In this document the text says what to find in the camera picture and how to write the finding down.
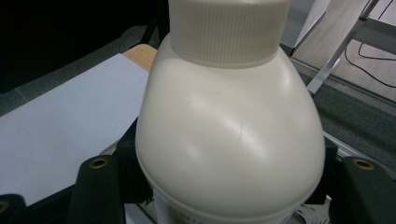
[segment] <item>cable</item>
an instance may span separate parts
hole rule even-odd
[[[396,88],[396,86],[389,85],[388,83],[385,83],[385,82],[379,80],[378,78],[374,77],[374,76],[371,75],[369,72],[367,72],[364,68],[362,68],[362,67],[360,67],[360,66],[354,64],[353,62],[351,62],[351,61],[348,59],[348,57],[347,57],[347,47],[346,47],[346,50],[344,50],[344,56],[346,57],[346,60],[347,60],[350,64],[352,64],[353,66],[359,68],[361,71],[365,72],[369,77],[372,77],[375,81],[377,81],[377,82],[379,82],[379,83],[381,83],[381,84],[383,84],[383,85],[385,85],[385,86],[387,86],[387,87]]]
[[[385,7],[385,9],[382,11],[381,15],[379,15],[378,20],[380,20],[382,18],[382,16],[385,14],[385,12],[388,10],[388,7],[390,6],[390,4],[392,4],[393,0],[390,0],[390,2],[388,3],[388,5]],[[363,10],[361,11],[361,13],[364,11],[364,9],[367,8],[367,6],[369,5],[370,0],[366,3],[366,6],[364,6]],[[362,55],[361,54],[361,48],[363,47],[363,43],[361,43],[361,46],[359,47],[359,51],[358,54],[359,56],[361,56],[362,58],[366,58],[366,59],[375,59],[375,60],[384,60],[384,61],[396,61],[396,59],[392,59],[392,58],[377,58],[377,57],[371,57],[371,56],[367,56],[367,55]]]
[[[382,17],[382,16],[384,15],[384,13],[387,11],[388,7],[390,6],[390,4],[391,4],[392,2],[393,2],[393,0],[390,0],[390,2],[388,3],[388,5],[387,5],[387,6],[385,7],[385,9],[382,11],[381,15],[378,17],[378,19],[381,19],[381,17]],[[370,0],[366,3],[366,6],[364,6],[364,8],[363,8],[363,10],[361,11],[361,13],[364,11],[364,9],[367,8],[367,6],[369,5],[369,3],[370,3]],[[385,60],[385,61],[396,61],[396,59],[390,59],[390,58],[376,58],[376,57],[369,57],[369,56],[366,56],[366,55],[361,55],[361,47],[362,47],[362,46],[363,46],[363,43],[361,43],[361,46],[359,47],[359,56],[361,56],[362,58],[376,59],[376,60]],[[346,49],[344,50],[344,56],[346,57],[346,60],[347,60],[350,64],[352,64],[353,66],[359,68],[361,71],[363,71],[364,73],[366,73],[369,77],[373,78],[375,81],[377,81],[377,82],[379,82],[379,83],[381,83],[381,84],[383,84],[383,85],[385,85],[385,86],[387,86],[387,87],[396,88],[396,86],[389,85],[388,83],[379,80],[378,78],[374,77],[372,74],[370,74],[370,73],[369,73],[367,70],[365,70],[364,68],[362,68],[362,67],[358,66],[357,64],[354,64],[353,62],[351,62],[351,61],[348,59],[348,57],[347,57],[347,46],[346,46]]]

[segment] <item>metal stand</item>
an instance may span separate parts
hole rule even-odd
[[[338,47],[337,51],[308,84],[307,88],[311,94],[317,93],[323,82],[339,63],[341,54],[352,39],[390,53],[396,53],[396,46],[394,45],[396,42],[396,27],[382,21],[369,18],[371,11],[377,3],[378,0],[373,0],[370,2],[368,7],[364,9],[341,45]]]

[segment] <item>bottle shoulder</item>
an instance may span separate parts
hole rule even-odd
[[[160,193],[217,217],[275,216],[312,193],[323,169],[323,135],[286,55],[230,69],[158,53],[136,143]]]

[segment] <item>dark background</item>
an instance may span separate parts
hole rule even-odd
[[[0,0],[0,93],[101,48],[128,28],[148,25],[166,0]]]

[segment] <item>white plastic bottle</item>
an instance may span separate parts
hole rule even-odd
[[[164,223],[284,223],[316,188],[324,139],[279,48],[290,0],[169,0],[138,119]]]

